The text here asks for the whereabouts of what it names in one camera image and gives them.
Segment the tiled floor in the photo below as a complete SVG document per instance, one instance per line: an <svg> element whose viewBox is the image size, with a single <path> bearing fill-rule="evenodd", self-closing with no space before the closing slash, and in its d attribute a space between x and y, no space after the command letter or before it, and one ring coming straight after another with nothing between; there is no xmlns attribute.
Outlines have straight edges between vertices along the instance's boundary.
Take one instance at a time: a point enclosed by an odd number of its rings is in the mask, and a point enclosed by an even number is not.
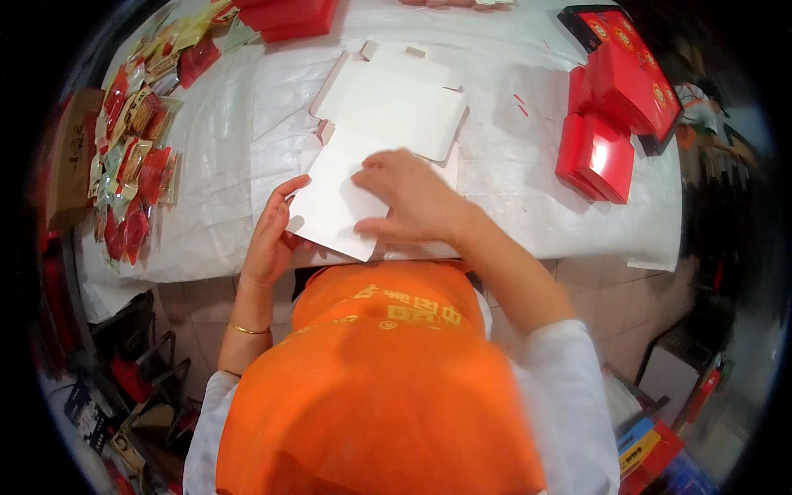
<svg viewBox="0 0 792 495"><path fill-rule="evenodd" d="M693 258L680 260L674 273L629 268L617 257L565 258L543 264L567 290L600 360L631 379L648 343L693 307ZM236 277L226 277L158 286L158 330L171 328L176 333L178 360L192 358L186 385L190 397L203 398L206 381L217 368L236 283ZM272 325L276 343L290 331L294 283L294 273L287 272L276 285ZM489 295L487 301L493 312L493 341L515 356L521 339L498 302Z"/></svg>

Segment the orange apron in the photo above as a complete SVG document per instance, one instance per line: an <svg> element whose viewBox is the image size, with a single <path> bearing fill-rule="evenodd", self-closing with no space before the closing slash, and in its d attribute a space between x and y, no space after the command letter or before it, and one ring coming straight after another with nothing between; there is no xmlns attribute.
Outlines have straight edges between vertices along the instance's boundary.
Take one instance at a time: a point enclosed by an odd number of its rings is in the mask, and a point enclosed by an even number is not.
<svg viewBox="0 0 792 495"><path fill-rule="evenodd" d="M545 480L463 272L403 261L309 280L291 334L242 375L216 488L534 495Z"/></svg>

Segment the gold bracelet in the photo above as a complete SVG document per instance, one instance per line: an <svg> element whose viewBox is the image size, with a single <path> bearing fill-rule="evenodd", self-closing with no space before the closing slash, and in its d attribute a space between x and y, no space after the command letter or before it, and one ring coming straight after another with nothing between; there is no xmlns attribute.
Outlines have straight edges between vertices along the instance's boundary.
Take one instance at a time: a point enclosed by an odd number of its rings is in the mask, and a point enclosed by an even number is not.
<svg viewBox="0 0 792 495"><path fill-rule="evenodd" d="M267 328L267 329L266 329L265 331L263 331L263 332L254 332L254 331L252 331L252 330L248 330L248 329L247 329L247 328L245 328L245 327L239 326L239 325L237 325L237 324L236 324L236 323L234 323L234 322L228 322L228 324L229 324L229 325L231 325L231 326L233 326L235 329L239 330L240 332L242 332L242 333L249 333L250 335L264 335L265 333L269 333L269 328Z"/></svg>

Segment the stack of red boxes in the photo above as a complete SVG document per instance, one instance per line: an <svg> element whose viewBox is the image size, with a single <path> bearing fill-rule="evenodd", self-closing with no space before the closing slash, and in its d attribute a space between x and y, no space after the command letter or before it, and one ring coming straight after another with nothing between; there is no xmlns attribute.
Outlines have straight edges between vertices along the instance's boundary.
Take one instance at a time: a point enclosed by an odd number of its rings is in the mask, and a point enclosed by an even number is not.
<svg viewBox="0 0 792 495"><path fill-rule="evenodd" d="M330 32L338 0L232 0L239 20L268 43Z"/></svg>
<svg viewBox="0 0 792 495"><path fill-rule="evenodd" d="M588 54L588 64L569 73L569 111L555 173L592 200L626 204L634 160L630 134L641 136L645 149L645 138L664 142L681 108L637 35L634 41L624 30L611 28L617 32L611 36L594 24L597 36L605 34Z"/></svg>

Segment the white table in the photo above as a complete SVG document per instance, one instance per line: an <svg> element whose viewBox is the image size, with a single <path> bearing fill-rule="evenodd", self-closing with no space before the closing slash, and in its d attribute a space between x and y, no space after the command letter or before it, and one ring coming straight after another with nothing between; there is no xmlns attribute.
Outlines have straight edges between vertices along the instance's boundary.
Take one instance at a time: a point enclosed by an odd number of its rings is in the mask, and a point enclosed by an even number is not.
<svg viewBox="0 0 792 495"><path fill-rule="evenodd" d="M182 0L172 16L207 4ZM270 192L299 173L303 140L317 127L308 106L338 56L368 39L424 45L430 59L462 75L470 111L459 133L457 189L536 257L615 254L633 266L673 270L682 210L675 141L663 156L647 158L633 138L627 205L590 203L554 175L568 73L585 63L583 47L555 17L565 5L522 0L508 11L480 13L350 0L340 2L327 36L254 44L222 56L189 90L173 95L185 101L168 142L183 154L177 205L159 212L147 259L111 273L101 262L104 246L94 245L89 226L80 230L78 267L89 319L115 313L152 282L240 270ZM138 37L119 49L105 85ZM222 48L223 39L217 44ZM379 256L453 254L442 245L388 246ZM301 253L295 265L352 261L313 252Z"/></svg>

